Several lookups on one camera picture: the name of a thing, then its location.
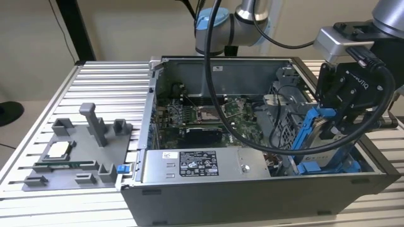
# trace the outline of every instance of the slotted aluminum surface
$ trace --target slotted aluminum surface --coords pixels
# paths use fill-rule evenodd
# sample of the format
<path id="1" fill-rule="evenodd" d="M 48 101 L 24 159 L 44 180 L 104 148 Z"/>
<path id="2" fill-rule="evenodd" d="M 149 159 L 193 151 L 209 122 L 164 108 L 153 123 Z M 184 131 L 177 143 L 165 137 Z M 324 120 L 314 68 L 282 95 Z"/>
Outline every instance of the slotted aluminum surface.
<path id="1" fill-rule="evenodd" d="M 322 61 L 305 61 L 314 75 L 318 74 L 321 63 Z M 122 197 L 114 189 L 22 192 L 21 180 L 30 172 L 25 167 L 37 161 L 44 151 L 52 135 L 53 120 L 69 117 L 76 124 L 84 123 L 84 118 L 78 115 L 82 102 L 97 104 L 97 116 L 104 117 L 106 122 L 125 118 L 133 124 L 126 162 L 136 159 L 148 73 L 146 62 L 88 62 L 84 67 L 73 69 L 0 172 L 0 175 L 5 175 L 0 185 L 0 226 L 136 226 Z M 368 133 L 368 136 L 398 172 L 404 174 L 402 125 L 394 130 Z M 404 177 L 382 193 L 358 198 L 336 216 L 213 226 L 404 226 Z"/>

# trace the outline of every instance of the black chair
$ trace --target black chair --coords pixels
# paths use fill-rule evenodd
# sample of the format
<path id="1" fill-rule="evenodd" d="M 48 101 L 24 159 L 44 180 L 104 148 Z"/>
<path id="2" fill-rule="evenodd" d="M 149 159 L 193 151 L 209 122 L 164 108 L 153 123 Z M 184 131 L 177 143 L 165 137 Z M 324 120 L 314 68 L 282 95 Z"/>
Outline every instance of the black chair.
<path id="1" fill-rule="evenodd" d="M 17 102 L 0 103 L 0 127 L 17 120 L 24 113 L 24 107 Z"/>

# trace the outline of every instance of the motherboard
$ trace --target motherboard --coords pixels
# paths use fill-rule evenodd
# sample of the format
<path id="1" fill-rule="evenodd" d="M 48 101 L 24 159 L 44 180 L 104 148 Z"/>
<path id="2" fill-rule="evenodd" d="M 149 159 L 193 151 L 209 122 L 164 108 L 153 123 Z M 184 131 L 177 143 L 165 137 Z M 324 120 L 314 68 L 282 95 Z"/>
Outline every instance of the motherboard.
<path id="1" fill-rule="evenodd" d="M 246 96 L 221 99 L 221 110 L 233 128 L 246 139 L 265 144 L 252 105 L 252 99 Z M 161 148 L 244 146 L 225 130 L 209 100 L 182 95 L 160 106 L 157 112 Z"/>

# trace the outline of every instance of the warning label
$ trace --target warning label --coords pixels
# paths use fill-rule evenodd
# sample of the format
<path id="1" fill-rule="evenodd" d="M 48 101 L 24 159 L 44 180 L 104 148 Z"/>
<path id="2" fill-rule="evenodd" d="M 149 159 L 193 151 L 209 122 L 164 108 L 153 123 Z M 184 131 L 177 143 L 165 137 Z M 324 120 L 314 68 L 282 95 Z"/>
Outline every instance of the warning label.
<path id="1" fill-rule="evenodd" d="M 218 176 L 218 165 L 216 159 L 216 151 L 180 152 L 180 176 Z"/>

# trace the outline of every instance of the green circuit board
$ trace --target green circuit board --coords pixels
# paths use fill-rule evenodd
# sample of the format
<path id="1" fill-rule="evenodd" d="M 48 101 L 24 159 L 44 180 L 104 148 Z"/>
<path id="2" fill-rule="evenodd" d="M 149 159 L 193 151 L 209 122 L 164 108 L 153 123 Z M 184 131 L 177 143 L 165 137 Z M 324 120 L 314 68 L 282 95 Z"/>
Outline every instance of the green circuit board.
<path id="1" fill-rule="evenodd" d="M 264 145 L 262 132 L 256 123 L 256 116 L 248 99 L 229 97 L 226 103 L 221 105 L 221 110 L 237 132 L 254 143 Z M 177 111 L 181 112 L 180 117 L 176 117 Z M 240 141 L 226 132 L 213 106 L 181 106 L 177 104 L 172 108 L 166 108 L 160 118 L 162 122 L 158 131 L 160 145 L 164 149 L 244 147 Z M 196 128 L 220 129 L 222 132 L 221 140 L 205 145 L 184 145 L 186 129 Z"/>

